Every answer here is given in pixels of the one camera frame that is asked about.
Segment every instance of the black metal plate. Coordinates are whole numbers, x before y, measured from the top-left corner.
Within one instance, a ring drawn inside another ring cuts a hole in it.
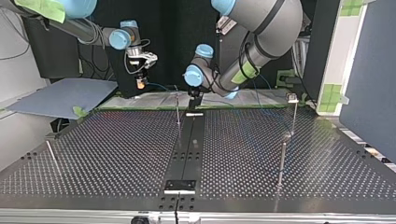
[[[203,160],[199,167],[187,164],[184,175],[198,180],[194,211],[396,214],[396,174],[310,109],[298,111],[279,190],[292,114],[206,111],[194,123],[190,146]]]

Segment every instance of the robotic arm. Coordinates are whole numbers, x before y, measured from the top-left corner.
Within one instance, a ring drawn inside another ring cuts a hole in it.
[[[140,89],[144,88],[147,70],[157,61],[157,55],[143,51],[149,44],[142,43],[136,21],[122,21],[120,29],[101,28],[84,18],[90,16],[96,8],[97,0],[54,0],[62,3],[66,12],[64,23],[48,20],[36,12],[19,7],[14,0],[0,0],[0,7],[7,8],[26,18],[42,20],[46,29],[56,27],[78,38],[79,42],[86,45],[111,46],[114,49],[125,50],[125,68],[134,75]]]
[[[241,48],[239,58],[220,75],[210,67],[214,50],[200,45],[184,78],[191,87],[203,86],[233,99],[240,85],[290,49],[301,30],[303,8],[300,0],[212,0],[212,6],[249,30],[245,50]],[[250,34],[251,45],[247,43]]]

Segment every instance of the white panel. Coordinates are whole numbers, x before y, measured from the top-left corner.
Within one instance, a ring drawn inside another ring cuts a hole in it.
[[[21,24],[15,14],[6,11],[8,17],[21,32]],[[27,44],[0,16],[0,59],[18,55]],[[41,78],[31,49],[21,57],[0,60],[0,102],[36,91],[46,86]]]
[[[360,17],[338,18],[326,67],[325,83],[342,84],[347,58],[353,49],[360,21]]]
[[[12,114],[0,119],[0,171],[44,143],[54,119]]]

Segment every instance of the perforated metal table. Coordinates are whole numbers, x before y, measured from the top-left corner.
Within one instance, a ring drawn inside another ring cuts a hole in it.
[[[379,214],[396,223],[396,174],[308,108],[289,139],[287,108],[182,118],[179,128],[175,111],[92,114],[0,173],[0,223],[8,209]],[[194,180],[195,194],[165,195],[167,180]]]

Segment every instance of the cable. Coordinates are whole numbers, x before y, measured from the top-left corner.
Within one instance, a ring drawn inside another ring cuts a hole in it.
[[[92,46],[92,49],[91,49],[91,59],[92,59],[92,64],[93,64],[93,66],[94,66],[99,72],[108,72],[108,70],[110,70],[110,60],[107,58],[107,67],[106,67],[106,69],[100,69],[99,66],[96,64],[95,59],[94,59],[94,55],[95,55],[94,50],[95,50],[95,47]]]
[[[14,56],[11,56],[11,57],[0,58],[0,61],[5,61],[5,60],[11,60],[11,59],[19,58],[19,57],[23,56],[24,54],[26,54],[27,51],[29,51],[29,48],[30,48],[30,45],[27,46],[27,48],[26,48],[26,50],[24,52],[22,52],[20,54],[17,54],[17,55],[14,55]]]
[[[125,70],[127,71],[127,73],[128,73],[129,75],[137,74],[137,73],[139,73],[140,71],[142,71],[143,68],[145,68],[145,65],[142,65],[142,66],[140,66],[140,68],[138,68],[136,71],[131,72],[131,71],[129,70],[128,64],[127,64],[127,55],[128,55],[128,54],[127,54],[127,52],[125,51],[124,66],[125,66]]]
[[[304,84],[303,77],[301,76],[300,71],[298,70],[298,66],[297,66],[296,59],[295,59],[295,57],[294,57],[294,51],[293,51],[293,49],[291,50],[291,58],[292,58],[292,60],[293,60],[294,66],[296,67],[296,74],[297,74],[297,77],[301,80],[301,84],[303,85],[303,88],[304,88],[306,94],[308,95],[308,98],[312,101],[312,104],[314,104],[315,109],[317,109],[317,108],[318,108],[318,105],[317,105],[317,103],[314,101],[314,99],[311,97],[311,94],[309,94],[309,91],[308,91],[308,89],[306,88],[306,86],[305,86],[305,84]]]
[[[140,40],[140,42],[143,42],[143,41],[146,41],[147,43],[144,44],[144,45],[140,44],[138,47],[145,48],[145,47],[147,47],[148,45],[151,44],[151,40],[150,39],[142,39],[142,40]]]
[[[18,15],[15,14],[15,16],[18,18],[18,20],[20,22],[23,34],[20,33],[18,28],[14,25],[14,23],[12,23],[11,19],[8,17],[6,12],[1,7],[0,7],[0,15],[6,20],[6,22],[9,25],[9,27],[12,28],[21,37],[21,39],[24,40],[28,44],[26,49],[22,53],[16,54],[14,56],[6,57],[6,58],[0,58],[0,61],[5,61],[5,60],[11,60],[11,59],[19,58],[19,57],[23,56],[24,54],[26,54],[29,51],[29,49],[30,49],[30,43],[29,43],[29,41],[27,39],[26,33],[24,32],[24,27],[23,27],[23,23],[21,21],[21,18]]]
[[[96,24],[96,23],[94,23],[94,22],[92,22],[92,21],[90,21],[88,19],[83,19],[83,20],[85,22],[87,22],[92,27],[92,29],[94,31],[94,33],[93,33],[94,36],[93,36],[93,39],[91,41],[88,41],[88,42],[82,41],[82,40],[79,40],[79,41],[82,44],[91,45],[91,44],[94,44],[99,39],[100,42],[101,42],[102,48],[105,49],[106,48],[106,45],[105,45],[106,41],[105,41],[105,35],[103,34],[103,31],[102,31],[102,27],[100,27],[98,24]]]
[[[229,105],[230,107],[232,107],[233,109],[235,109],[235,106],[234,106],[234,105],[229,104],[229,103],[225,103],[225,102],[222,102],[222,101],[213,101],[213,100],[205,100],[205,101],[212,102],[212,103],[220,103],[220,104]]]
[[[264,115],[268,115],[268,116],[271,116],[271,117],[274,117],[274,118],[280,118],[280,119],[282,119],[282,124],[283,124],[283,125],[285,126],[285,128],[288,130],[290,136],[292,136],[291,130],[289,129],[288,125],[285,123],[285,120],[284,120],[282,117],[277,116],[277,115],[275,115],[275,114],[273,114],[273,113],[271,113],[271,112],[270,112],[270,114],[267,114],[267,113],[264,111],[264,108],[262,107],[262,102],[261,102],[260,97],[259,97],[259,91],[258,91],[258,89],[257,89],[256,82],[255,82],[254,80],[253,80],[253,86],[254,86],[254,89],[255,89],[255,91],[256,91],[256,97],[257,97],[257,101],[259,102],[259,106],[260,106],[261,112],[262,112]]]
[[[150,85],[150,86],[157,86],[157,87],[160,87],[160,88],[162,88],[162,89],[164,89],[164,90],[166,90],[166,91],[171,91],[171,90],[169,90],[168,88],[166,88],[165,86],[163,86],[163,85],[161,85],[161,84],[158,84],[158,83],[149,82],[147,85]]]
[[[107,79],[107,81],[109,81],[112,77],[114,77],[114,73],[111,74],[111,76]]]
[[[10,28],[12,28],[27,44],[29,44],[29,40],[27,39],[27,35],[26,32],[24,31],[24,26],[23,26],[23,22],[21,20],[21,17],[19,17],[16,13],[14,13],[14,16],[18,19],[18,21],[20,22],[20,26],[22,29],[23,34],[21,34],[21,32],[18,30],[18,28],[14,25],[14,23],[11,21],[11,19],[9,18],[9,16],[7,15],[7,13],[0,7],[0,14],[1,16],[6,20],[6,22],[8,23],[8,25],[10,26]]]
[[[268,80],[267,80],[262,74],[259,74],[259,77],[262,78],[262,80],[264,80],[265,83],[267,83],[268,89],[271,90],[272,88],[271,88],[271,85],[270,85],[270,83],[268,82]]]

